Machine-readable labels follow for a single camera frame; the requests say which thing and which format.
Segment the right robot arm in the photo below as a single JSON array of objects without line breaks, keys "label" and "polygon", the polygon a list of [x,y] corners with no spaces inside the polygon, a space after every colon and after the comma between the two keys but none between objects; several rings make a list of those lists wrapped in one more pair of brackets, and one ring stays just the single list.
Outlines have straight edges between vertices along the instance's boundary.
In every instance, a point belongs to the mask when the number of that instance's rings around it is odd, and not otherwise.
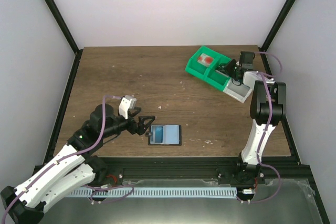
[{"label": "right robot arm", "polygon": [[287,88],[283,82],[260,71],[253,71],[253,64],[231,60],[217,67],[216,71],[231,78],[224,92],[237,100],[245,100],[241,94],[252,94],[250,117],[252,127],[245,147],[239,155],[234,178],[246,183],[256,178],[262,166],[262,154],[267,141],[286,115]]}]

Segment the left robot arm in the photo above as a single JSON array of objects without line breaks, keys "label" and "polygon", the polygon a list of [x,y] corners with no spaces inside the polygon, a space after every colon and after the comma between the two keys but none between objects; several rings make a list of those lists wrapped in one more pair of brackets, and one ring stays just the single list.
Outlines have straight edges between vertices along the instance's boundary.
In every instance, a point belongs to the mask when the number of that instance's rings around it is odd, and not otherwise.
[{"label": "left robot arm", "polygon": [[22,184],[7,186],[1,191],[5,213],[1,222],[10,216],[14,223],[39,223],[56,202],[73,190],[101,184],[107,176],[107,165],[94,152],[102,148],[103,140],[121,132],[143,135],[154,122],[154,116],[135,116],[140,107],[114,114],[108,104],[100,104],[89,120],[75,131],[67,144],[45,166]]}]

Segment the black leather card holder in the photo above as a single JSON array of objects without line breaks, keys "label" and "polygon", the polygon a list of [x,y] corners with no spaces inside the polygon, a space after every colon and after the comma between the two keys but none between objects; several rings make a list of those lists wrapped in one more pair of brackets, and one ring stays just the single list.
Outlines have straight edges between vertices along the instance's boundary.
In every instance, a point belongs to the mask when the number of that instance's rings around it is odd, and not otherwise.
[{"label": "black leather card holder", "polygon": [[[152,139],[152,127],[153,126],[163,126],[163,143],[154,144],[151,142]],[[182,126],[181,125],[151,125],[149,130],[145,133],[148,138],[149,145],[168,145],[168,146],[181,146],[182,145]]]}]

